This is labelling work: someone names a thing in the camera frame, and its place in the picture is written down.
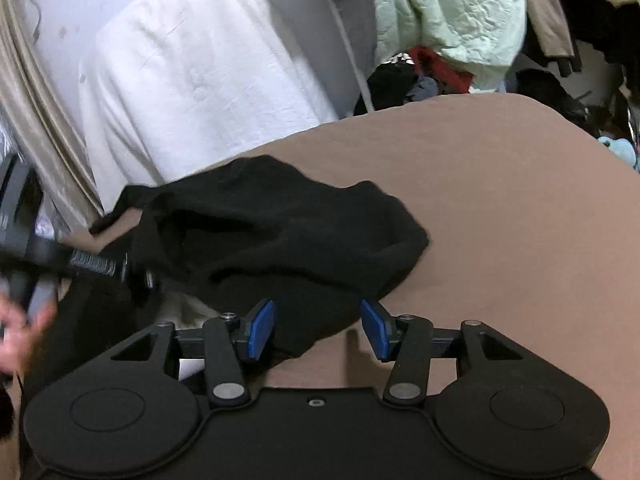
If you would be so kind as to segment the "person's left hand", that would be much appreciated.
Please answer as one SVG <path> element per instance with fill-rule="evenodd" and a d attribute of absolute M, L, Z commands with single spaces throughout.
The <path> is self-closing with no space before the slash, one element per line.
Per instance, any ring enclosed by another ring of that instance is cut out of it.
<path fill-rule="evenodd" d="M 23 374 L 32 362 L 44 336 L 58 313 L 58 300 L 51 296 L 29 321 L 18 305 L 1 294 L 1 323 L 6 328 L 1 341 L 1 371 L 10 376 Z"/>

